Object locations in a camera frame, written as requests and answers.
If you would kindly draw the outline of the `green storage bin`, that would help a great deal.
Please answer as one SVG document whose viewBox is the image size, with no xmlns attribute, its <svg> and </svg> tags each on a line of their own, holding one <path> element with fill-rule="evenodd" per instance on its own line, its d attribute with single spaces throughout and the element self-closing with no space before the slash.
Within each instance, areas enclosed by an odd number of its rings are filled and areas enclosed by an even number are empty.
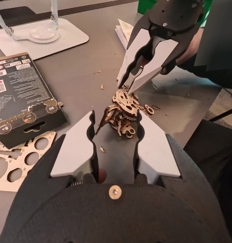
<svg viewBox="0 0 232 243">
<path fill-rule="evenodd" d="M 139 0 L 138 2 L 138 13 L 145 14 L 147 10 L 151 9 L 157 0 Z M 203 11 L 200 14 L 200 17 L 197 21 L 197 24 L 200 28 L 205 27 L 205 23 L 208 18 L 213 0 L 203 0 Z"/>
</svg>

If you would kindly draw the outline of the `folded instruction booklet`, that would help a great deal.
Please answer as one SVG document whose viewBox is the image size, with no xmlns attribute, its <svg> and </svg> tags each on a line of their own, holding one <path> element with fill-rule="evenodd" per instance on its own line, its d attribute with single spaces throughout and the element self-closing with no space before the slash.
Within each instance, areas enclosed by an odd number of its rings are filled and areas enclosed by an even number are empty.
<svg viewBox="0 0 232 243">
<path fill-rule="evenodd" d="M 133 30 L 133 26 L 129 23 L 126 23 L 120 19 L 118 19 L 119 25 L 116 25 L 115 31 L 123 44 L 125 50 L 127 50 L 127 46 L 130 40 L 130 36 Z"/>
</svg>

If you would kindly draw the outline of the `wooden model frame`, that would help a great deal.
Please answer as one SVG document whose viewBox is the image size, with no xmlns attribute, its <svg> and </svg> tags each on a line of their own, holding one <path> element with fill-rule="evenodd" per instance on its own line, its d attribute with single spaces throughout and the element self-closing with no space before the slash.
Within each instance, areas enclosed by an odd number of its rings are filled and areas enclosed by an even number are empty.
<svg viewBox="0 0 232 243">
<path fill-rule="evenodd" d="M 135 129 L 131 126 L 131 123 L 133 122 L 127 120 L 123 116 L 123 111 L 114 103 L 105 108 L 104 115 L 99 123 L 95 135 L 97 135 L 101 127 L 103 127 L 107 123 L 109 123 L 110 126 L 117 131 L 119 136 L 122 136 L 122 134 L 124 134 L 127 138 L 132 138 L 133 135 L 136 133 Z"/>
</svg>

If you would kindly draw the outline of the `black model kit box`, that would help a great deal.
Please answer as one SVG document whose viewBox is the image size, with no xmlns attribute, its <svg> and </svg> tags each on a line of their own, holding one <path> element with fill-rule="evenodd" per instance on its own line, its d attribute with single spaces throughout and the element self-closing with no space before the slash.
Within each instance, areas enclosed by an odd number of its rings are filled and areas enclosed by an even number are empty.
<svg viewBox="0 0 232 243">
<path fill-rule="evenodd" d="M 0 57 L 0 142 L 8 149 L 68 121 L 28 53 Z"/>
</svg>

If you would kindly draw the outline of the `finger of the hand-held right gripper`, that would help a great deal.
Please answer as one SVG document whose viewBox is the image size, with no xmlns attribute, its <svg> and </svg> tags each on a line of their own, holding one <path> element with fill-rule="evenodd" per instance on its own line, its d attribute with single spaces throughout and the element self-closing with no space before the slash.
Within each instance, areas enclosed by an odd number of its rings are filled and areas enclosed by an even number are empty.
<svg viewBox="0 0 232 243">
<path fill-rule="evenodd" d="M 134 78 L 128 90 L 128 94 L 134 93 L 146 83 L 151 81 L 155 76 L 160 74 L 163 69 L 163 63 L 177 45 L 178 42 L 172 39 L 159 42 L 155 47 L 153 58 L 143 67 L 141 73 Z"/>
<path fill-rule="evenodd" d="M 151 40 L 149 31 L 140 29 L 131 45 L 127 48 L 118 80 L 118 89 L 122 88 L 131 71 L 136 67 L 139 58 Z"/>
</svg>

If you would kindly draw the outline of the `person's right hand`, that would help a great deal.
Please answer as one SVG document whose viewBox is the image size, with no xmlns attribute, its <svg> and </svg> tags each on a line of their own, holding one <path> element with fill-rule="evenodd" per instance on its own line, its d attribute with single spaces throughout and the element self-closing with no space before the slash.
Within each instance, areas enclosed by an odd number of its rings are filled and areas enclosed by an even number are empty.
<svg viewBox="0 0 232 243">
<path fill-rule="evenodd" d="M 189 47 L 185 53 L 176 60 L 176 65 L 181 65 L 193 57 L 197 52 L 200 45 L 200 41 L 203 34 L 203 28 L 200 28 L 198 32 L 194 35 Z"/>
</svg>

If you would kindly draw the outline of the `wooden body plate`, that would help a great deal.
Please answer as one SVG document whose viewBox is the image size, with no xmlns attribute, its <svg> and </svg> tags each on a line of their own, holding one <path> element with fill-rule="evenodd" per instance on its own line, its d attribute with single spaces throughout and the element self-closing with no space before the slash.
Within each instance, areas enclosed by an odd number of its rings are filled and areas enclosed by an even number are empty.
<svg viewBox="0 0 232 243">
<path fill-rule="evenodd" d="M 148 105 L 140 105 L 139 98 L 134 93 L 128 94 L 129 86 L 123 85 L 114 97 L 112 103 L 116 104 L 123 112 L 128 112 L 137 115 L 138 110 L 144 112 L 146 115 L 153 115 L 154 110 Z"/>
</svg>

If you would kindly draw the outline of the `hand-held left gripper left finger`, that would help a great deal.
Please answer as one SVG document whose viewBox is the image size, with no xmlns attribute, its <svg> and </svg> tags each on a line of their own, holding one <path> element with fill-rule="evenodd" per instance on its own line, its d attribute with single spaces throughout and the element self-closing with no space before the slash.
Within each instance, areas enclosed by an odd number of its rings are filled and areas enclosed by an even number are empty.
<svg viewBox="0 0 232 243">
<path fill-rule="evenodd" d="M 71 175 L 83 178 L 92 174 L 99 178 L 96 145 L 93 142 L 95 112 L 87 113 L 64 135 L 62 145 L 51 170 L 51 177 Z"/>
</svg>

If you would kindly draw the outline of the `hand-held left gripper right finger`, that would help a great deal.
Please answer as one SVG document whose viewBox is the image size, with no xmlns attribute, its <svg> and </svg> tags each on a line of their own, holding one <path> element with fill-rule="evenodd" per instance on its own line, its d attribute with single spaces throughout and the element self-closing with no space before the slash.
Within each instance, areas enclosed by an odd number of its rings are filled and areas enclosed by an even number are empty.
<svg viewBox="0 0 232 243">
<path fill-rule="evenodd" d="M 136 174 L 144 174 L 148 184 L 156 184 L 160 176 L 180 178 L 181 174 L 166 133 L 143 111 L 137 111 L 137 137 L 133 157 Z"/>
</svg>

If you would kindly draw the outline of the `black metal pole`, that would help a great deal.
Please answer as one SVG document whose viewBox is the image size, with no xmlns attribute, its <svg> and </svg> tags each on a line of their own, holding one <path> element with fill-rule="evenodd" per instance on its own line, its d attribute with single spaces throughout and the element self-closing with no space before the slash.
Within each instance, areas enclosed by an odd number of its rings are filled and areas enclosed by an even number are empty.
<svg viewBox="0 0 232 243">
<path fill-rule="evenodd" d="M 224 112 L 224 113 L 222 113 L 222 114 L 220 114 L 220 115 L 218 115 L 218 116 L 216 116 L 214 118 L 211 118 L 209 121 L 210 122 L 215 122 L 215 121 L 220 120 L 220 119 L 222 119 L 222 118 L 224 118 L 226 116 L 229 116 L 231 114 L 232 114 L 232 109 L 230 109 L 230 110 L 228 110 L 228 111 L 226 111 L 226 112 Z"/>
</svg>

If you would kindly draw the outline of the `punched wooden parts sheet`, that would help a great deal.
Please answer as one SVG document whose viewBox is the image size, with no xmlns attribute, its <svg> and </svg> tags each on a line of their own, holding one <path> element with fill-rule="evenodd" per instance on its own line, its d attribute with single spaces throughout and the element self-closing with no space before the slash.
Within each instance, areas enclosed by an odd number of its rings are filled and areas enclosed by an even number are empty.
<svg viewBox="0 0 232 243">
<path fill-rule="evenodd" d="M 34 167 L 33 165 L 27 165 L 25 163 L 26 157 L 31 154 L 31 153 L 37 153 L 38 154 L 38 159 L 40 159 L 51 147 L 53 144 L 54 140 L 56 137 L 56 132 L 54 131 L 48 131 L 45 132 L 42 135 L 39 135 L 35 137 L 33 140 L 29 140 L 26 143 L 20 144 L 14 148 L 8 149 L 4 145 L 0 145 L 0 151 L 9 151 L 11 152 L 12 150 L 15 149 L 20 149 L 21 155 L 18 156 L 17 159 L 11 158 L 8 155 L 5 154 L 0 154 L 0 158 L 4 158 L 5 161 L 8 164 L 8 168 L 4 175 L 0 178 L 0 191 L 7 191 L 7 192 L 17 192 L 23 183 L 24 179 L 26 178 L 28 172 Z M 36 142 L 39 139 L 46 138 L 48 140 L 48 145 L 41 150 L 38 150 L 35 145 Z M 8 181 L 8 175 L 10 172 L 16 170 L 16 169 L 21 169 L 22 170 L 22 175 L 19 179 L 17 179 L 14 182 Z"/>
</svg>

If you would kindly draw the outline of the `white document stand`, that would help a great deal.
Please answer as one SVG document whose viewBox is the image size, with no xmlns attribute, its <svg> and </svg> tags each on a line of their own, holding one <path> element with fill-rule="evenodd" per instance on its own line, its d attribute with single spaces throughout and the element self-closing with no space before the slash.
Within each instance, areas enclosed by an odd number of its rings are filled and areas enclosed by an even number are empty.
<svg viewBox="0 0 232 243">
<path fill-rule="evenodd" d="M 8 27 L 0 14 L 0 26 L 0 50 L 5 56 L 28 53 L 36 60 L 89 41 L 83 31 L 58 17 L 57 0 L 51 0 L 48 20 Z"/>
</svg>

